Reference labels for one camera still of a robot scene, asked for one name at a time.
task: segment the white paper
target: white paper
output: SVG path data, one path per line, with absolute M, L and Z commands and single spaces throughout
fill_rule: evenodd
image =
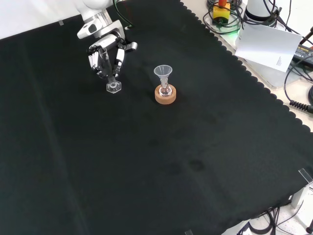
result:
M 236 56 L 286 72 L 301 35 L 264 25 L 244 23 L 237 40 Z

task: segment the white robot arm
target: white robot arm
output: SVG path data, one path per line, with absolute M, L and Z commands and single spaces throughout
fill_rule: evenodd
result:
M 113 5 L 113 0 L 74 0 L 74 3 L 85 22 L 77 33 L 78 38 L 90 35 L 100 38 L 88 49 L 90 66 L 99 77 L 108 78 L 107 91 L 116 93 L 120 90 L 121 83 L 115 78 L 119 76 L 124 54 L 136 50 L 137 43 L 127 42 L 119 20 L 112 22 L 106 8 Z M 107 51 L 113 47 L 118 47 L 118 53 L 112 70 Z

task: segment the table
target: table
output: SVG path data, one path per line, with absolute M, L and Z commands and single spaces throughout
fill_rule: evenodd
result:
M 220 235 L 304 186 L 308 129 L 178 0 L 129 4 L 140 49 L 115 95 L 90 72 L 79 16 L 1 42 L 6 234 Z M 160 64 L 174 69 L 173 106 L 153 97 Z
M 206 0 L 181 0 L 181 2 L 184 3 L 184 5 L 190 9 L 193 13 L 196 14 L 196 16 L 203 22 L 203 15 L 205 13 L 207 13 L 207 7 L 206 7 Z M 286 8 L 286 3 L 288 1 L 285 2 L 278 2 L 279 6 L 283 6 L 284 8 Z M 307 1 L 307 4 L 311 4 L 313 5 L 312 1 Z M 290 23 L 289 26 L 293 29 L 295 29 L 296 31 L 298 31 L 299 33 L 302 33 L 303 36 L 305 36 L 309 31 L 310 31 L 310 18 L 309 15 L 307 14 L 307 18 L 309 19 L 305 19 L 303 22 L 305 23 L 301 23 L 298 22 L 296 19 L 297 15 L 300 15 L 301 13 L 303 13 L 303 11 L 307 11 L 307 8 L 303 7 L 301 4 L 296 3 L 293 5 L 295 7 L 294 10 L 291 10 L 291 18 L 290 18 Z M 286 21 L 288 14 L 286 11 L 283 11 L 282 15 L 281 15 L 282 19 Z M 215 34 L 215 36 L 217 36 L 219 38 L 219 40 L 222 42 L 223 46 L 227 47 L 227 49 L 229 51 L 231 51 L 233 54 L 235 54 L 235 50 L 234 48 L 224 39 L 222 38 L 220 35 Z M 258 78 L 259 82 L 262 82 L 264 84 L 265 87 L 267 87 L 268 89 L 270 89 L 269 86 L 267 86 L 266 82 L 264 82 L 261 78 L 261 76 L 252 68 L 252 66 L 245 60 L 242 58 L 239 58 L 240 61 L 242 61 L 242 63 L 246 66 L 247 70 L 250 71 L 253 76 Z M 287 86 L 287 90 L 288 90 L 288 94 L 290 97 L 292 97 L 292 99 L 301 102 L 301 103 L 305 103 L 305 104 L 309 104 L 308 101 L 308 91 L 311 88 L 312 83 L 309 83 L 308 81 L 306 81 L 305 79 L 301 78 L 300 80 L 293 82 L 291 84 L 289 84 Z M 282 100 L 283 103 L 285 105 L 287 105 L 290 108 L 290 111 L 294 112 L 296 114 L 296 117 L 298 119 L 300 119 L 304 125 L 308 126 L 311 130 L 311 132 L 313 132 L 313 115 L 306 113 L 306 112 L 302 112 L 292 106 L 289 105 L 289 101 L 285 96 L 285 93 L 282 89 L 279 90 L 273 90 L 270 89 L 272 94 L 275 94 L 277 96 L 278 99 Z M 304 196 L 307 194 L 309 190 L 309 187 L 305 187 L 302 190 L 300 190 L 298 193 L 295 194 L 294 196 L 294 200 L 292 202 L 294 207 L 298 207 Z M 223 235 L 231 235 L 231 234 L 235 234 L 236 232 L 238 232 L 246 223 L 247 221 L 243 221 L 241 223 L 239 223 L 237 226 L 234 226 L 233 228 L 228 229 Z
M 202 21 L 203 15 L 207 13 L 207 7 L 206 7 L 206 0 L 181 0 L 181 2 L 184 3 L 185 6 L 187 6 L 188 9 L 190 9 L 193 13 L 196 14 L 196 16 Z M 306 1 L 307 4 L 312 5 L 312 1 Z M 279 6 L 283 6 L 286 8 L 286 4 L 288 5 L 289 1 L 279 1 Z M 301 33 L 303 36 L 305 36 L 307 33 L 309 33 L 310 24 L 312 21 L 310 20 L 310 14 L 309 14 L 309 7 L 303 7 L 300 3 L 300 1 L 294 1 L 292 5 L 291 10 L 291 17 L 290 17 L 290 23 L 289 26 L 293 29 L 295 29 L 297 32 Z M 297 15 L 300 15 L 302 13 L 302 16 L 305 17 L 305 19 L 298 20 Z M 286 20 L 288 16 L 288 12 L 282 11 L 282 18 Z M 235 50 L 220 36 L 216 35 L 219 40 L 222 42 L 222 44 L 227 47 L 229 51 L 231 51 L 233 54 L 235 54 Z M 269 88 L 265 82 L 262 81 L 261 77 L 258 75 L 258 73 L 253 70 L 253 68 L 247 63 L 244 59 L 239 58 L 243 62 L 243 64 L 246 66 L 247 70 L 250 71 L 253 76 L 258 78 L 259 82 L 262 82 L 265 87 Z M 299 81 L 296 81 L 290 85 L 288 85 L 287 90 L 290 97 L 292 97 L 293 100 L 296 100 L 300 103 L 309 104 L 307 95 L 309 92 L 309 89 L 311 88 L 312 84 L 306 81 L 305 79 L 300 79 Z M 309 114 L 307 112 L 302 112 L 292 106 L 289 105 L 289 101 L 285 96 L 285 93 L 282 89 L 279 90 L 271 90 L 271 93 L 275 94 L 278 99 L 282 100 L 285 105 L 287 105 L 290 108 L 290 111 L 296 114 L 296 117 L 300 119 L 304 125 L 308 126 L 313 131 L 313 115 Z

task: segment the cable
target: cable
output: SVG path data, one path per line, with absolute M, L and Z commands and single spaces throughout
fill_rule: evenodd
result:
M 282 19 L 281 17 L 278 17 L 277 20 L 278 20 L 278 22 L 281 23 L 289 32 L 294 32 L 294 33 L 300 35 L 300 33 L 298 33 L 297 31 L 293 30 L 293 29 L 290 28 L 288 25 L 286 25 L 286 23 L 283 21 L 283 19 Z M 311 44 L 313 45 L 313 43 L 312 43 L 309 39 L 307 39 L 307 38 L 305 38 L 305 37 L 303 37 L 303 36 L 302 36 L 302 38 L 304 39 L 304 41 L 307 41 L 307 42 L 309 42 L 309 43 L 311 43 Z
M 264 2 L 264 5 L 266 6 L 268 12 L 270 13 L 270 16 L 264 22 L 257 22 L 257 21 L 253 21 L 253 20 L 250 20 L 250 19 L 244 19 L 241 16 L 242 12 L 244 11 L 243 8 L 240 7 L 240 5 L 242 4 L 242 0 L 232 0 L 231 2 L 228 2 L 228 3 L 230 3 L 230 9 L 228 9 L 226 7 L 218 6 L 218 4 L 215 2 L 215 0 L 207 0 L 208 13 L 206 13 L 203 16 L 203 22 L 212 32 L 214 32 L 216 34 L 220 34 L 220 35 L 237 32 L 237 31 L 239 31 L 240 27 L 237 27 L 235 30 L 231 30 L 231 31 L 228 31 L 228 32 L 218 32 L 205 21 L 205 17 L 207 15 L 209 15 L 209 17 L 211 18 L 212 22 L 218 24 L 220 27 L 229 27 L 229 28 L 231 28 L 231 27 L 238 26 L 242 22 L 245 22 L 246 24 L 250 24 L 250 25 L 268 25 L 269 22 L 275 20 L 276 23 L 277 23 L 278 14 L 277 14 L 277 11 L 275 11 L 275 7 L 276 7 L 275 6 L 275 2 L 276 2 L 276 0 L 273 0 L 272 11 L 269 10 L 269 8 L 268 8 L 268 6 L 266 4 L 266 0 L 263 0 L 263 2 Z M 235 20 L 233 20 L 230 23 L 224 23 L 224 24 L 220 23 L 220 22 L 217 22 L 216 20 L 213 19 L 212 15 L 211 15 L 211 12 L 213 11 L 214 6 L 217 6 L 219 8 L 223 8 L 223 9 L 226 9 L 226 10 L 230 11 L 230 14 L 235 17 Z
M 236 11 L 237 11 L 237 15 L 238 17 L 241 19 L 242 22 L 245 22 L 246 24 L 250 24 L 250 25 L 268 25 L 267 23 L 271 22 L 272 20 L 277 20 L 278 19 L 278 15 L 276 14 L 276 12 L 274 12 L 274 9 L 275 9 L 275 3 L 276 3 L 276 0 L 273 0 L 273 8 L 272 8 L 272 11 L 269 10 L 267 4 L 266 4 L 266 1 L 263 0 L 264 2 L 264 5 L 266 6 L 269 14 L 270 14 L 270 17 L 264 21 L 264 22 L 257 22 L 257 21 L 253 21 L 253 20 L 246 20 L 244 18 L 242 18 L 241 14 L 239 14 L 239 10 L 238 10 L 238 6 L 236 6 Z
M 287 21 L 286 21 L 286 25 L 288 25 L 290 13 L 291 13 L 291 0 L 290 0 L 290 4 L 289 4 L 289 14 L 288 14 L 288 18 L 287 18 Z
M 230 34 L 230 33 L 234 33 L 234 32 L 237 32 L 239 31 L 240 29 L 240 26 L 238 26 L 240 24 L 240 19 L 238 18 L 237 16 L 237 12 L 234 11 L 235 9 L 235 3 L 234 3 L 235 0 L 232 0 L 231 2 L 228 2 L 230 4 L 230 9 L 226 8 L 226 7 L 223 7 L 223 6 L 219 6 L 217 2 L 215 2 L 215 0 L 207 0 L 206 4 L 208 6 L 208 13 L 206 13 L 204 16 L 203 16 L 203 22 L 205 24 L 206 27 L 208 27 L 212 32 L 216 33 L 216 34 L 219 34 L 219 35 L 225 35 L 225 34 Z M 211 15 L 211 12 L 213 11 L 214 9 L 214 6 L 217 6 L 219 8 L 222 8 L 222 9 L 226 9 L 228 11 L 230 11 L 230 14 L 232 16 L 235 16 L 235 19 L 230 22 L 230 23 L 221 23 L 221 22 L 218 22 L 216 21 L 215 19 L 213 19 L 212 15 Z M 217 27 L 225 27 L 225 28 L 232 28 L 232 27 L 236 27 L 237 28 L 235 30 L 231 30 L 231 31 L 228 31 L 228 32 L 217 32 L 212 26 L 210 26 L 206 21 L 205 21 L 205 17 L 209 15 L 209 17 L 211 18 L 212 22 L 213 23 L 216 23 L 217 24 Z
M 285 82 L 284 82 L 284 91 L 285 91 L 285 95 L 286 95 L 287 99 L 290 101 L 289 105 L 294 106 L 295 108 L 298 108 L 298 109 L 301 109 L 301 110 L 303 110 L 303 111 L 307 111 L 307 112 L 313 114 L 313 106 L 312 106 L 312 105 L 306 105 L 306 104 L 302 104 L 302 103 L 296 102 L 296 101 L 294 101 L 294 100 L 291 100 L 291 99 L 289 98 L 289 96 L 288 96 L 288 94 L 287 94 L 287 90 L 286 90 L 286 82 L 287 82 L 288 76 L 289 76 L 289 74 L 291 73 L 291 71 L 292 71 L 293 69 L 295 69 L 295 66 L 297 66 L 298 64 L 300 64 L 300 63 L 303 62 L 304 60 L 309 59 L 309 58 L 311 58 L 311 57 L 313 57 L 313 55 L 307 56 L 307 57 L 305 57 L 305 58 L 299 60 L 295 65 L 292 65 L 292 64 L 291 64 L 291 67 L 292 67 L 292 68 L 289 70 L 289 72 L 287 73 L 287 76 L 286 76 L 286 78 L 285 78 Z
M 276 235 L 276 228 L 278 228 L 278 229 L 284 231 L 285 233 L 288 233 L 290 235 L 294 235 L 294 234 L 291 234 L 291 233 L 283 230 L 282 228 L 279 227 L 279 225 L 281 225 L 281 224 L 287 222 L 288 220 L 292 219 L 293 217 L 295 217 L 298 214 L 298 212 L 300 211 L 300 209 L 301 209 L 301 207 L 303 205 L 303 202 L 304 201 L 302 201 L 301 206 L 299 207 L 299 209 L 296 211 L 296 213 L 293 216 L 291 216 L 290 218 L 284 220 L 281 223 L 278 223 L 280 207 L 268 209 L 266 212 L 264 212 L 261 215 L 256 217 L 256 218 L 259 218 L 259 217 L 264 216 L 264 215 L 267 214 L 269 216 L 269 225 L 268 225 L 268 227 L 265 228 L 265 229 L 258 230 L 258 229 L 253 228 L 251 226 L 250 222 L 249 222 L 248 224 L 249 224 L 249 228 L 250 228 L 251 232 L 253 232 L 254 234 L 258 234 L 258 235 L 264 235 L 264 234 L 269 233 L 271 231 L 270 235 Z
M 113 5 L 114 5 L 114 8 L 115 8 L 117 14 L 120 16 L 120 18 L 122 18 L 123 21 L 125 21 L 126 23 L 128 23 L 128 24 L 130 25 L 130 27 L 133 27 L 134 25 L 133 25 L 129 20 L 127 20 L 127 19 L 119 12 L 119 10 L 117 9 L 116 0 L 113 0 Z
M 296 213 L 295 213 L 292 217 L 290 217 L 289 219 L 286 219 L 286 220 L 284 220 L 283 222 L 277 224 L 277 226 L 278 226 L 278 225 L 281 225 L 281 224 L 283 224 L 283 223 L 285 223 L 285 222 L 287 222 L 288 220 L 290 220 L 290 219 L 292 219 L 292 218 L 294 218 L 294 217 L 298 214 L 299 210 L 301 209 L 301 207 L 302 207 L 302 205 L 303 205 L 303 202 L 304 202 L 304 201 L 302 201 L 301 206 L 299 207 L 299 209 L 296 211 Z

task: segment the white cylinder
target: white cylinder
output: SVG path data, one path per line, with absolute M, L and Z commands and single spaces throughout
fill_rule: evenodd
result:
M 265 0 L 269 10 L 271 11 L 273 8 L 273 5 L 269 2 L 269 0 Z M 258 17 L 269 17 L 270 13 L 265 7 L 263 0 L 249 0 L 248 4 L 246 6 L 246 9 L 248 12 L 252 15 L 258 16 Z

